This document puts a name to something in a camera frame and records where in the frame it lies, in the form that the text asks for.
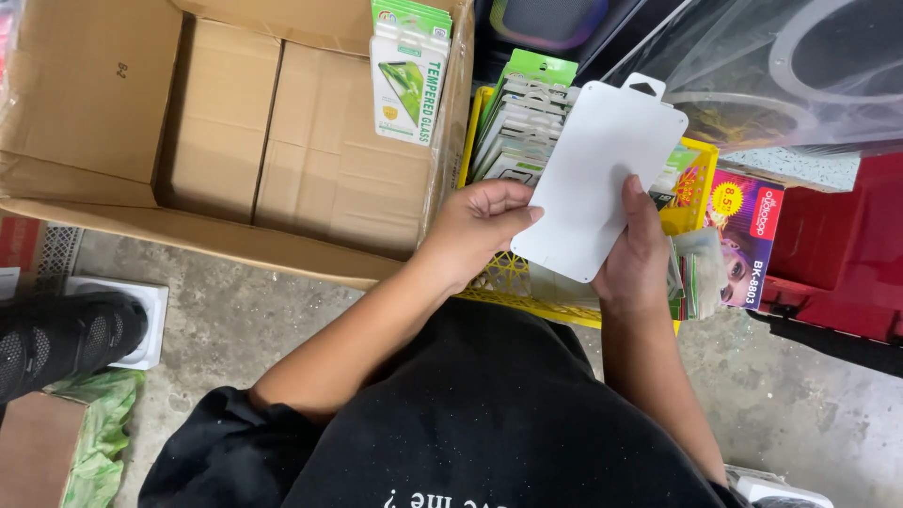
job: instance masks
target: cardboard box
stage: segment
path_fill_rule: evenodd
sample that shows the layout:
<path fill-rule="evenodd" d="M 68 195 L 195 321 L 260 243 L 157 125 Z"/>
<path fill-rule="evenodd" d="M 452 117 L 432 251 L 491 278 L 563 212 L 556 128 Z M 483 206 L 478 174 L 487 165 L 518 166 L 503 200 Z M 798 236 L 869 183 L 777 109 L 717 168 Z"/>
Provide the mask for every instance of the cardboard box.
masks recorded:
<path fill-rule="evenodd" d="M 282 42 L 211 20 L 182 30 L 154 195 L 249 224 Z"/>
<path fill-rule="evenodd" d="M 39 391 L 7 405 L 0 425 L 0 506 L 60 506 L 86 410 Z"/>
<path fill-rule="evenodd" d="M 46 234 L 46 222 L 0 211 L 0 301 L 32 293 Z"/>
<path fill-rule="evenodd" d="M 784 187 L 746 174 L 715 170 L 703 226 L 718 228 L 728 286 L 721 301 L 756 310 L 784 200 Z"/>
<path fill-rule="evenodd" d="M 372 105 L 367 60 L 286 43 L 255 225 L 410 256 L 430 149 L 379 136 Z"/>
<path fill-rule="evenodd" d="M 418 237 L 433 219 L 443 194 L 453 187 L 467 126 L 472 2 L 452 2 L 430 2 L 451 11 L 454 28 L 435 142 L 424 178 Z M 4 149 L 0 151 L 0 208 L 352 287 L 371 287 L 400 268 L 400 261 L 372 253 L 385 253 L 386 245 L 397 245 L 397 240 L 349 249 L 329 243 L 329 234 L 326 241 L 320 241 L 159 206 L 154 199 L 153 168 L 146 161 L 148 154 L 156 152 L 162 131 L 165 99 L 158 98 L 165 98 L 169 91 L 182 12 L 168 0 L 126 2 L 121 7 L 116 0 L 64 4 L 71 6 L 23 4 L 18 41 L 33 43 L 27 47 L 19 44 L 10 55 L 11 93 L 22 98 L 43 97 L 48 85 L 35 85 L 44 83 L 47 76 L 59 80 L 57 88 L 69 89 L 62 90 L 65 100 L 35 101 L 31 108 L 21 110 L 16 102 L 10 108 L 16 125 L 48 127 L 30 129 L 18 145 L 0 136 L 0 148 Z M 366 57 L 373 31 L 369 4 L 359 0 L 333 0 L 326 5 L 311 0 L 176 4 L 189 13 L 282 37 L 318 52 Z M 45 68 L 45 62 L 58 63 L 65 72 Z M 66 128 L 50 125 L 57 119 Z M 3 127 L 4 134 L 14 134 L 7 123 Z M 406 156 L 391 151 L 384 155 L 393 164 Z M 208 169 L 215 174 L 215 168 Z"/>

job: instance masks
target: concrete floor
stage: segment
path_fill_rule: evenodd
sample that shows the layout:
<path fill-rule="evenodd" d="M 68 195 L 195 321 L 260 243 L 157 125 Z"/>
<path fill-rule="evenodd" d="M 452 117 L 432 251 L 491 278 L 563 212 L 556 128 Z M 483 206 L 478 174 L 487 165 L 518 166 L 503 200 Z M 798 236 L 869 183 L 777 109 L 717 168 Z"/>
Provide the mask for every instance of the concrete floor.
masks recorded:
<path fill-rule="evenodd" d="M 86 231 L 77 273 L 170 288 L 163 359 L 129 424 L 115 506 L 135 506 L 163 442 L 220 385 L 247 387 L 360 292 Z M 600 375 L 599 333 L 576 326 Z M 725 308 L 678 336 L 726 462 L 786 475 L 838 507 L 903 505 L 903 380 L 772 336 Z"/>

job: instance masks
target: black t-shirt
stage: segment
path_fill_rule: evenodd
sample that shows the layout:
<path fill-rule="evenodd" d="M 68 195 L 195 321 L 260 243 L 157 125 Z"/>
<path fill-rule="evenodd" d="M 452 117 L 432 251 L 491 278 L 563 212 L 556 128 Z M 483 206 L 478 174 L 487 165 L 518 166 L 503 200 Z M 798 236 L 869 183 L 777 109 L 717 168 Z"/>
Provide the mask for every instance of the black t-shirt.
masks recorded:
<path fill-rule="evenodd" d="M 594 379 L 570 328 L 452 298 L 325 428 L 212 391 L 163 447 L 139 505 L 740 503 Z"/>

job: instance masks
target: hand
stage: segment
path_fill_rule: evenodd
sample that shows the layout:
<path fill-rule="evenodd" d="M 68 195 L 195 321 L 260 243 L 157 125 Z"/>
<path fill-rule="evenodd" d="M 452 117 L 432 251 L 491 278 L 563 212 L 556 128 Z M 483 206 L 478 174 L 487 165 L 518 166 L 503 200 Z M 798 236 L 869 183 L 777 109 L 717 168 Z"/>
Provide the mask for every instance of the hand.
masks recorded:
<path fill-rule="evenodd" d="M 652 198 L 639 177 L 624 181 L 627 228 L 590 285 L 607 314 L 643 314 L 667 305 L 668 242 Z"/>
<path fill-rule="evenodd" d="M 511 238 L 543 216 L 527 206 L 533 189 L 511 180 L 468 185 L 445 200 L 411 264 L 429 270 L 448 295 L 460 293 Z"/>

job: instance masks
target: person's right hand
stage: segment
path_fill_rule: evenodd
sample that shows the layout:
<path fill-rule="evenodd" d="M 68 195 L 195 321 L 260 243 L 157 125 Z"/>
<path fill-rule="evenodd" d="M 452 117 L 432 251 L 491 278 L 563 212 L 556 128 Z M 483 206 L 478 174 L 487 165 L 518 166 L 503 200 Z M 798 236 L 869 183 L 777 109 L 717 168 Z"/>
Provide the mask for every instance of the person's right hand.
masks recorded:
<path fill-rule="evenodd" d="M 610 315 L 644 314 L 667 306 L 668 241 L 652 198 L 639 177 L 624 181 L 627 228 L 590 285 Z"/>

